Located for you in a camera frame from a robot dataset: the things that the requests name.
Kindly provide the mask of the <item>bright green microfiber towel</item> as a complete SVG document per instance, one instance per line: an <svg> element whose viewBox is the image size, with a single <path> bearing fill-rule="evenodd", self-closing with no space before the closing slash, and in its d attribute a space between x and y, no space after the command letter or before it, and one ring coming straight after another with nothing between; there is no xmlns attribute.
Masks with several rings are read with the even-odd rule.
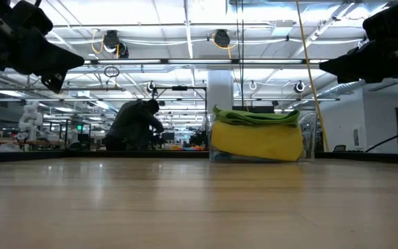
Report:
<svg viewBox="0 0 398 249"><path fill-rule="evenodd" d="M253 113L247 111L219 109L213 107L216 121L229 125L245 125L261 127L270 125L289 125L296 127L299 123L299 110L293 110L288 114L283 113Z"/></svg>

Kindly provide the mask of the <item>yellow microfiber towel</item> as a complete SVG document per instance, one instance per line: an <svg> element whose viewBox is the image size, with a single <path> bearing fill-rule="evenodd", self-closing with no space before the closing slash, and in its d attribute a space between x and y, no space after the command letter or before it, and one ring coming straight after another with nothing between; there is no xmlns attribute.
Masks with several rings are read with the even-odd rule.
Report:
<svg viewBox="0 0 398 249"><path fill-rule="evenodd" d="M216 121L211 145L238 156L296 161L303 151L303 137L300 127L290 125L252 127Z"/></svg>

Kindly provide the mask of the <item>white robot figure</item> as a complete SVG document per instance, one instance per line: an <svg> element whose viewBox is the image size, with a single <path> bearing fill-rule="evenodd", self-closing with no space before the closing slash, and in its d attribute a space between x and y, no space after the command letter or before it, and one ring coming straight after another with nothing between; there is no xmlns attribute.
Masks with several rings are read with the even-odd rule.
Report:
<svg viewBox="0 0 398 249"><path fill-rule="evenodd" d="M43 116L38 112L38 101L27 101L23 107L23 114L19 120L17 140L36 140L39 133L38 127L43 124Z"/></svg>

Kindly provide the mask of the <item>round black ceiling fixture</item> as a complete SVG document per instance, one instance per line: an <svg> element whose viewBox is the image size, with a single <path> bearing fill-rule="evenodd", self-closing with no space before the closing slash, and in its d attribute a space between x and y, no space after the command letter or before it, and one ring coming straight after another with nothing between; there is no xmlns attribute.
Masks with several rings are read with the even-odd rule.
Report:
<svg viewBox="0 0 398 249"><path fill-rule="evenodd" d="M118 31L107 30L103 38L103 47L108 53L113 54L117 59L127 59L129 57L129 50L117 36Z"/></svg>
<svg viewBox="0 0 398 249"><path fill-rule="evenodd" d="M227 48L230 44L230 38L225 29L217 29L214 34L214 42L217 46Z"/></svg>

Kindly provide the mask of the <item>clear plastic bin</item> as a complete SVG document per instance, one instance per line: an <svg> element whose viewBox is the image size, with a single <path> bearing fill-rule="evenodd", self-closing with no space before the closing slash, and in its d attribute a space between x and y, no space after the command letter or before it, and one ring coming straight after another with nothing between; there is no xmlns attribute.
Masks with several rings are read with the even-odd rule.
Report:
<svg viewBox="0 0 398 249"><path fill-rule="evenodd" d="M254 158L248 156L238 156L224 151L220 151L211 145L211 131L214 122L216 122L214 113L209 116L209 124L207 131L209 135L209 159L211 161L258 161L258 162L294 162L270 160L264 158ZM301 128L303 137L303 151L298 160L312 160L314 159L314 148L316 140L316 125L317 115L315 113L305 114L302 118L298 118L297 127Z"/></svg>

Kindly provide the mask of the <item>person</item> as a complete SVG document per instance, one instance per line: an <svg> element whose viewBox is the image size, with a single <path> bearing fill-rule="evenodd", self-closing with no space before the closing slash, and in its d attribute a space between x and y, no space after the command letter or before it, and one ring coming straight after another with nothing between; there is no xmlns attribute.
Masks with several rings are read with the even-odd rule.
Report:
<svg viewBox="0 0 398 249"><path fill-rule="evenodd" d="M164 131L154 116L159 111L156 100L135 100L123 104L105 137L107 151L139 151L148 149L153 136Z"/></svg>

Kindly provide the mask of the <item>white building column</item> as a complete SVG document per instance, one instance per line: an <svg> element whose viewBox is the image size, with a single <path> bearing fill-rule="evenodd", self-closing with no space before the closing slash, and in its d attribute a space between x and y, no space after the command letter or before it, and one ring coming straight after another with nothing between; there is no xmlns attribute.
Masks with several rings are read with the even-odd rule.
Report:
<svg viewBox="0 0 398 249"><path fill-rule="evenodd" d="M234 79L229 70L211 70L207 72L207 110L212 112L214 106L230 110L233 105Z"/></svg>

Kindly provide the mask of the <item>black metal table frame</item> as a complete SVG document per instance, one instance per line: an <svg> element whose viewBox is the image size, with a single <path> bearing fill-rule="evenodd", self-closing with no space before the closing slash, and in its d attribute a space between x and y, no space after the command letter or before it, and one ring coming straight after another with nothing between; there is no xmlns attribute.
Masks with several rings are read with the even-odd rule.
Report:
<svg viewBox="0 0 398 249"><path fill-rule="evenodd" d="M33 151L0 152L0 163L58 158L209 158L207 151ZM316 159L358 160L397 163L398 154L364 152L316 152Z"/></svg>

